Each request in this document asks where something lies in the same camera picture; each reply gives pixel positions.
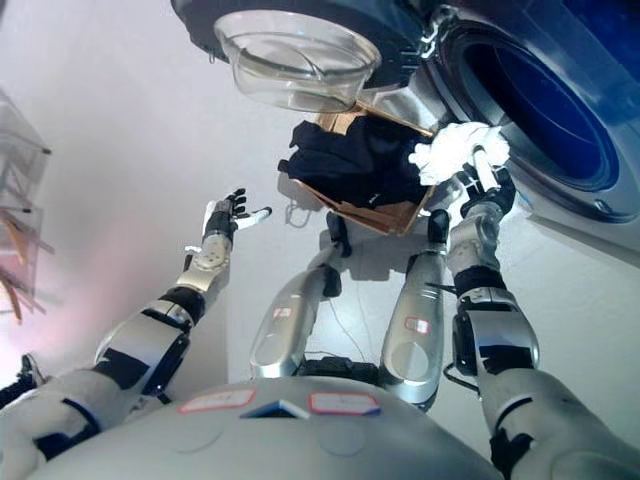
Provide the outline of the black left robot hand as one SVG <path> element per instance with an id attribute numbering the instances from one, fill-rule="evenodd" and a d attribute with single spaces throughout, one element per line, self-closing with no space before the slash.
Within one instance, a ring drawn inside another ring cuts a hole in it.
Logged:
<path id="1" fill-rule="evenodd" d="M 272 215 L 269 206 L 247 211 L 246 203 L 245 188 L 234 190 L 222 200 L 210 201 L 205 209 L 202 237 L 224 236 L 232 240 L 237 231 L 253 227 Z"/>

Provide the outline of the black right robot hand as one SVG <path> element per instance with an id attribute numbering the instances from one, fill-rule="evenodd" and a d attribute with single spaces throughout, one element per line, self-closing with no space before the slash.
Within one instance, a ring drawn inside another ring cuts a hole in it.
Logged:
<path id="1" fill-rule="evenodd" d="M 462 165 L 454 178 L 467 195 L 467 201 L 460 207 L 463 218 L 473 207 L 484 203 L 496 206 L 503 216 L 511 211 L 516 194 L 511 175 L 503 165 L 492 166 L 483 147 L 476 146 L 472 150 L 471 159 Z"/>

